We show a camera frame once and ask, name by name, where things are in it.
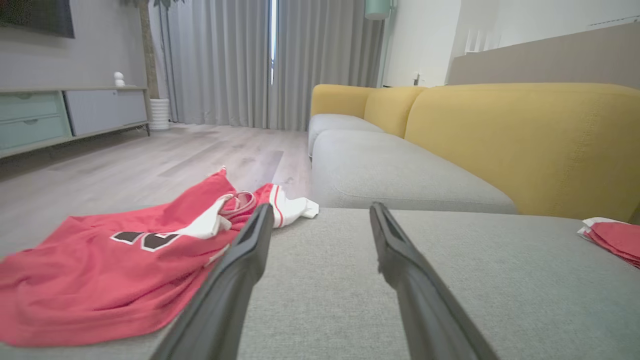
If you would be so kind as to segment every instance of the white plant pot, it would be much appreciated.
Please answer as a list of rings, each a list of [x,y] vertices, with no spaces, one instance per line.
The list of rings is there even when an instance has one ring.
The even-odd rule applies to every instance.
[[[150,99],[151,101],[151,121],[149,129],[151,131],[169,130],[169,99]]]

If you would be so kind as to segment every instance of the green drawer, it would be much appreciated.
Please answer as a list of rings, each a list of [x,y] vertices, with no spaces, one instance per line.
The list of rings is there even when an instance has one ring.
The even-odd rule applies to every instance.
[[[59,92],[0,94],[0,121],[59,113]]]
[[[0,122],[0,149],[70,136],[67,120],[59,116]]]

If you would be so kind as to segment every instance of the drawer handle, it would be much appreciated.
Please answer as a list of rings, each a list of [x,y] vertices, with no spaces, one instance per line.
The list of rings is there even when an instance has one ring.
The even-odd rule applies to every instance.
[[[31,92],[25,92],[22,94],[16,94],[16,97],[20,100],[28,100],[33,96],[33,93]]]

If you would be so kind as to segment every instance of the green lampshade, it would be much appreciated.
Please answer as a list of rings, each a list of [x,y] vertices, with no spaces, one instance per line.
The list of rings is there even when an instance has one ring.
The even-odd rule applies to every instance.
[[[367,0],[364,17],[369,20],[384,20],[389,16],[391,0]]]

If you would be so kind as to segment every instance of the tv cabinet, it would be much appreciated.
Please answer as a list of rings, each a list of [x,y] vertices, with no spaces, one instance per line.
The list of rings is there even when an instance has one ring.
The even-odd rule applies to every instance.
[[[146,88],[0,90],[0,158],[102,133],[145,127]]]

